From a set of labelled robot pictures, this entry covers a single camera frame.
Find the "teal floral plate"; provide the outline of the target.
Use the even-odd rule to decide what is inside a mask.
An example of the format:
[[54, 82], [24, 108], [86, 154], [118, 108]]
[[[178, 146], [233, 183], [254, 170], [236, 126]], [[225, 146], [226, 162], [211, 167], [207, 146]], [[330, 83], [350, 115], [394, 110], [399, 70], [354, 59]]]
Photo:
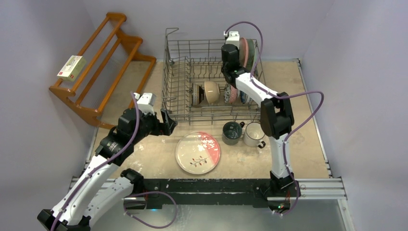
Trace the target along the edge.
[[248, 57], [247, 57], [246, 69], [251, 71], [257, 59], [257, 48], [252, 39], [247, 39], [247, 44], [248, 44]]

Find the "blue white pattern bowl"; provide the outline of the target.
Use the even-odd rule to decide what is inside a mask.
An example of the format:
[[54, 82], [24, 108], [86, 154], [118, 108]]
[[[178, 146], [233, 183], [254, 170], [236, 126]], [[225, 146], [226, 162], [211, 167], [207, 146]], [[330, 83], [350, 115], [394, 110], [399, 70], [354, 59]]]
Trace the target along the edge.
[[245, 92], [240, 91], [240, 101], [244, 105], [250, 105], [253, 100]]

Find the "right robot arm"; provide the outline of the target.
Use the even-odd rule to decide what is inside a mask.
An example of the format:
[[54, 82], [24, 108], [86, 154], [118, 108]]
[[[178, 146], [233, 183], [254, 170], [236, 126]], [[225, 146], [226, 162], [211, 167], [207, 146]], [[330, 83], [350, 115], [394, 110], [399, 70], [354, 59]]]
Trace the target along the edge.
[[298, 189], [289, 161], [288, 139], [294, 125], [292, 106], [288, 95], [277, 93], [254, 78], [240, 65], [239, 49], [232, 44], [221, 47], [222, 73], [227, 83], [244, 92], [260, 108], [260, 125], [269, 138], [272, 168], [270, 189], [281, 196], [290, 187]]

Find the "white ribbed mug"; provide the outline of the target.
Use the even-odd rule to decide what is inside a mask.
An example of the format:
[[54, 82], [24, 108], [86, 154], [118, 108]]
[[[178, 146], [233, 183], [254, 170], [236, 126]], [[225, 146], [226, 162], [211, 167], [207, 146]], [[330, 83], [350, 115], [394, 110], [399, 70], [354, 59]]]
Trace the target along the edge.
[[257, 122], [249, 123], [245, 128], [243, 136], [244, 143], [249, 147], [265, 148], [266, 143], [263, 140], [265, 133], [261, 128], [261, 124]]

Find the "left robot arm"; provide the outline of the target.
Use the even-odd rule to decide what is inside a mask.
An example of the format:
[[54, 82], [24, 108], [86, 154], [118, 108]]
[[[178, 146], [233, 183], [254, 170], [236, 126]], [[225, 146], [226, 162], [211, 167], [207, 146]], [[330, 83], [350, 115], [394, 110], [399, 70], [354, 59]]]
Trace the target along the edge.
[[133, 169], [122, 171], [119, 178], [103, 191], [108, 177], [134, 152], [134, 146], [149, 135], [170, 136], [177, 122], [162, 109], [161, 122], [155, 112], [130, 108], [123, 112], [96, 149], [88, 167], [67, 195], [52, 209], [43, 209], [38, 221], [48, 231], [89, 231], [118, 201], [130, 197], [161, 194], [145, 188], [144, 176]]

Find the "dark green mug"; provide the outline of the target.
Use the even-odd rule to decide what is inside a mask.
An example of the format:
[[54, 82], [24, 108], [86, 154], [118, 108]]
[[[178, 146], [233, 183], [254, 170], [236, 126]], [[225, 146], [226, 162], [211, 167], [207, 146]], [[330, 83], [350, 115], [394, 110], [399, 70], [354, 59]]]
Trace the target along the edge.
[[245, 123], [227, 122], [222, 128], [222, 140], [226, 145], [236, 145], [243, 132]]

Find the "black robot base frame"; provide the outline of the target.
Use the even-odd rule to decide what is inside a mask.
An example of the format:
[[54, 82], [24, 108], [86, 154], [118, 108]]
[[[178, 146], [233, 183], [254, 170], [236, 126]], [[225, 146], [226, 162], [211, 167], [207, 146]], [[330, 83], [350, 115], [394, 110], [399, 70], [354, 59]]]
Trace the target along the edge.
[[126, 169], [120, 174], [130, 180], [131, 193], [147, 209], [163, 205], [251, 205], [284, 213], [301, 196], [299, 183], [291, 177], [270, 179], [147, 179]]

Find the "brown floral pattern bowl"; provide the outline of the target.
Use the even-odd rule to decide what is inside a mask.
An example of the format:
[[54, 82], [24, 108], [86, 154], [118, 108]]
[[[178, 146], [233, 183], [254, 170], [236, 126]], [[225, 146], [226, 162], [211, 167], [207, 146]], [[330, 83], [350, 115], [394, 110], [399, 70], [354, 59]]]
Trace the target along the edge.
[[239, 95], [239, 91], [231, 84], [226, 84], [224, 87], [224, 101], [225, 103], [234, 103]]

